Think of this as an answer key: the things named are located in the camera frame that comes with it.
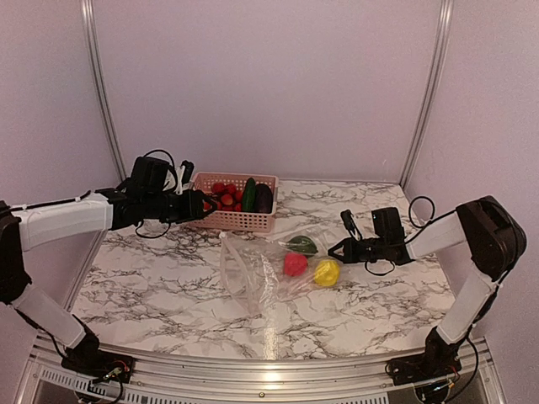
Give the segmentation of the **red fake strawberries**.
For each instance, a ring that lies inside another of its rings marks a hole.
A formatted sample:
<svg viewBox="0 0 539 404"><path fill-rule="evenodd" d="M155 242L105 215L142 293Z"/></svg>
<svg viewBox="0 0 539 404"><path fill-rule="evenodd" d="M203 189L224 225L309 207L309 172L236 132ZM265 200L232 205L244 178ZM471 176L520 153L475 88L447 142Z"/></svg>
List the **red fake strawberries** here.
<svg viewBox="0 0 539 404"><path fill-rule="evenodd" d="M219 209L224 211L242 211L243 191L234 183L215 182L211 193L219 199Z"/></svg>

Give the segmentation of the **yellow fake lemon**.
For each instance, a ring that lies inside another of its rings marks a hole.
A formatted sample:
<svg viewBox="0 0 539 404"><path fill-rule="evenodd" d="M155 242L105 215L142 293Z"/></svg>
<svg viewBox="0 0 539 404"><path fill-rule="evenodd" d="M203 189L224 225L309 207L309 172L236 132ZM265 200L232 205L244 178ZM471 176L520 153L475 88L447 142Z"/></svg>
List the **yellow fake lemon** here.
<svg viewBox="0 0 539 404"><path fill-rule="evenodd" d="M319 262L313 275L314 282L322 287L336 285L340 276L340 265L333 259L324 259Z"/></svg>

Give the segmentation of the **green fake cucumber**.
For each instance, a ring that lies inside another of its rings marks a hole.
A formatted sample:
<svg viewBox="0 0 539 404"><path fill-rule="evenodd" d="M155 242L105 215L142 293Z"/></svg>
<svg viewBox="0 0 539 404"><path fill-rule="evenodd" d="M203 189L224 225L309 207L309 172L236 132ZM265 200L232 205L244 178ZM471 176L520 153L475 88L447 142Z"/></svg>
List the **green fake cucumber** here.
<svg viewBox="0 0 539 404"><path fill-rule="evenodd" d="M256 199L256 181L248 178L243 189L242 212L253 212Z"/></svg>

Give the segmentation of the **green fake vegetable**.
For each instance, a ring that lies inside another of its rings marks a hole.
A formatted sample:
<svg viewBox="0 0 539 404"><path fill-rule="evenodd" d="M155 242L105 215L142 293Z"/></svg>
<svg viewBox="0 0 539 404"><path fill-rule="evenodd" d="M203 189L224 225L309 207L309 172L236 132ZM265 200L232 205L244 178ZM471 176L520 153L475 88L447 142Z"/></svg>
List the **green fake vegetable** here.
<svg viewBox="0 0 539 404"><path fill-rule="evenodd" d="M307 236L295 236L291 238L286 243L286 248L307 258L313 257L318 253L317 245Z"/></svg>

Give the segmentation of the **red fake tomato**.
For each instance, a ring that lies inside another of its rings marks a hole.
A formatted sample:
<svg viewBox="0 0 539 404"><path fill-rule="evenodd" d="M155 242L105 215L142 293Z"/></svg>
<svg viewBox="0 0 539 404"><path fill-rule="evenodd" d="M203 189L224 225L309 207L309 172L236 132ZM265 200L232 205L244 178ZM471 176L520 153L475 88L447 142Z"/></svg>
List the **red fake tomato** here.
<svg viewBox="0 0 539 404"><path fill-rule="evenodd" d="M300 276L305 273L307 266L306 256L297 252L289 252L284 259L283 273L291 277Z"/></svg>

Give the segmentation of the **purple fake eggplant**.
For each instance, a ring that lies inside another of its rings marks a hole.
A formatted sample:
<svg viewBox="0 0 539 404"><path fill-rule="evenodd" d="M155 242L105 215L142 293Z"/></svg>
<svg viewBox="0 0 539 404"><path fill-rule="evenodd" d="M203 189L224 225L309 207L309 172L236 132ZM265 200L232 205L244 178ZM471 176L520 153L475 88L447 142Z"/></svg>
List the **purple fake eggplant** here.
<svg viewBox="0 0 539 404"><path fill-rule="evenodd" d="M265 183L258 183L255 186L254 212L260 214L270 214L273 210L273 192Z"/></svg>

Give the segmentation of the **clear zip top bag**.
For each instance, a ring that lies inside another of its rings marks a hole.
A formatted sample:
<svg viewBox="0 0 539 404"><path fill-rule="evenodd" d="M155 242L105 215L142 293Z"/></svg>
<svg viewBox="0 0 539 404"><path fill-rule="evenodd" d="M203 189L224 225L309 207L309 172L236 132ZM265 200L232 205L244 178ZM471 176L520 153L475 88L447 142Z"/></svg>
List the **clear zip top bag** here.
<svg viewBox="0 0 539 404"><path fill-rule="evenodd" d="M286 248L286 243L295 236L310 237L317 245L318 253L307 258L308 266L304 274L291 277L283 273L283 265L286 254L294 253ZM319 226L280 232L268 239L247 240L230 232L222 232L220 240L222 286L251 315L258 315L278 302L293 300L311 290L335 286L322 287L313 279L315 269L321 260L337 261L327 255L326 235ZM338 282L343 273L342 266L340 263L339 265Z"/></svg>

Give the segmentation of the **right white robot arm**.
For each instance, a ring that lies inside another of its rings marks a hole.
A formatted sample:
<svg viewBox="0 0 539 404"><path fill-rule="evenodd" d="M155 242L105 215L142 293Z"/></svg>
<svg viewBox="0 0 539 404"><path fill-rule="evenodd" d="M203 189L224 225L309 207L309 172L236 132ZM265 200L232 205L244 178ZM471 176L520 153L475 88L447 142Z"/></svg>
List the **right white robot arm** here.
<svg viewBox="0 0 539 404"><path fill-rule="evenodd" d="M331 246L328 255L344 264L385 261L397 267L456 247L466 250L468 275L417 360L417 369L426 377L438 375L450 363L527 247L525 231L492 195L430 219L410 237L395 207L372 211L373 237L361 234L350 211L343 211L341 220L349 235Z"/></svg>

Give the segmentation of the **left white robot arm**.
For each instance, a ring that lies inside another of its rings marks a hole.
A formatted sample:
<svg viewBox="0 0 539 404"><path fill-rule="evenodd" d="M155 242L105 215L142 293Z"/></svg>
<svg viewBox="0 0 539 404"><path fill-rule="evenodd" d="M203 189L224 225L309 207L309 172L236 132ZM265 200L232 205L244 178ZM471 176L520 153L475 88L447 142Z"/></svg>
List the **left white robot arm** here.
<svg viewBox="0 0 539 404"><path fill-rule="evenodd" d="M84 271L83 256L106 233L148 221L200 221L217 209L193 188L193 165L153 152L138 157L119 185L36 204L1 204L1 302L49 333L90 375L106 367L99 340L59 301Z"/></svg>

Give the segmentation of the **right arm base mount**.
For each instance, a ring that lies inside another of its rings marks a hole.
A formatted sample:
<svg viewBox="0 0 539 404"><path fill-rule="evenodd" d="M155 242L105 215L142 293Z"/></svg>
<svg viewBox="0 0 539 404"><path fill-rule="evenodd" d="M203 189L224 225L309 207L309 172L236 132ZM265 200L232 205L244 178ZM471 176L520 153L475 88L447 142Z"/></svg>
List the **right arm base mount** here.
<svg viewBox="0 0 539 404"><path fill-rule="evenodd" d="M462 369L458 350L465 341L446 343L434 327L425 339L424 352L387 361L386 374L394 385L405 385L457 373Z"/></svg>

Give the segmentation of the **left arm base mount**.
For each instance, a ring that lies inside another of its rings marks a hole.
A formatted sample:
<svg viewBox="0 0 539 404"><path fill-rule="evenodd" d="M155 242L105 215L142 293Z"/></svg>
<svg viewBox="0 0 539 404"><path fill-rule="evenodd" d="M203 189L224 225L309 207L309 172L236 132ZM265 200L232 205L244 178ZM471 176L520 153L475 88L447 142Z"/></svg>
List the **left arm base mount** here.
<svg viewBox="0 0 539 404"><path fill-rule="evenodd" d="M65 369L93 376L98 382L117 379L128 383L135 360L132 356L104 351L97 335L77 317L85 332L74 348L65 348L61 366Z"/></svg>

